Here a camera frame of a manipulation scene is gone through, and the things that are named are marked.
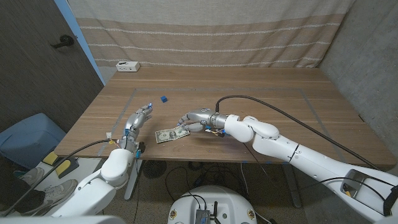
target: wooden table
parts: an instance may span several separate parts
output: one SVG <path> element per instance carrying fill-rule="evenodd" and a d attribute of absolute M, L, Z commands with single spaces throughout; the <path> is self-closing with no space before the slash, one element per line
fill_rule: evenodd
<path fill-rule="evenodd" d="M 171 129 L 185 113 L 197 108 L 215 108 L 226 95 L 249 95 L 266 101 L 332 137 L 376 165 L 396 164 L 370 127 L 317 68 L 140 68 L 136 73 L 116 72 L 92 104 L 55 149 L 65 156 L 93 141 L 120 138 L 127 118 L 138 108 L 153 103 L 153 118 L 141 128 L 138 141 L 147 145 L 141 159 L 174 161 L 256 162 L 244 145 L 231 136 L 191 133 L 176 141 L 157 144 L 155 131 Z M 161 96 L 168 102 L 163 103 Z M 363 162 L 332 146 L 278 112 L 247 99 L 228 99 L 220 112 L 250 115 L 273 124 L 285 137 L 350 164 Z M 262 163 L 281 163 L 263 156 L 248 144 Z M 107 158 L 115 145 L 98 144 L 79 152 L 78 157 Z"/>

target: door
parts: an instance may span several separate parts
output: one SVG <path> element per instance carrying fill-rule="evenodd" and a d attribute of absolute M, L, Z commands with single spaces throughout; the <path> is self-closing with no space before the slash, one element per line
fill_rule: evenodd
<path fill-rule="evenodd" d="M 103 87 L 53 0 L 0 1 L 0 48 L 0 132 L 37 113 L 67 132 Z"/>

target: white power strip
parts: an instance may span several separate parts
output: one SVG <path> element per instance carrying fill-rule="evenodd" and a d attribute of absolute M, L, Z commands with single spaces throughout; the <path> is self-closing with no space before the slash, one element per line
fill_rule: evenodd
<path fill-rule="evenodd" d="M 119 72 L 136 72 L 139 69 L 138 62 L 118 62 L 116 68 Z"/>

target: concrete wall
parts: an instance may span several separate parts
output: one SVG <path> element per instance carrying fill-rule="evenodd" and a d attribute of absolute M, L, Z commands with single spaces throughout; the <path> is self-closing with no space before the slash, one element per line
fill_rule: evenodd
<path fill-rule="evenodd" d="M 319 64 L 319 68 L 396 157 L 397 64 L 396 0 L 357 0 Z"/>

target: dollar bill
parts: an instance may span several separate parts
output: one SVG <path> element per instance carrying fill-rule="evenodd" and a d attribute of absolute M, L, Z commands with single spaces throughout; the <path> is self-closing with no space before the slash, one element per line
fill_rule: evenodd
<path fill-rule="evenodd" d="M 173 129 L 156 131 L 155 132 L 156 143 L 172 141 L 189 135 L 189 131 L 184 130 L 182 127 L 183 126 L 178 126 Z"/>

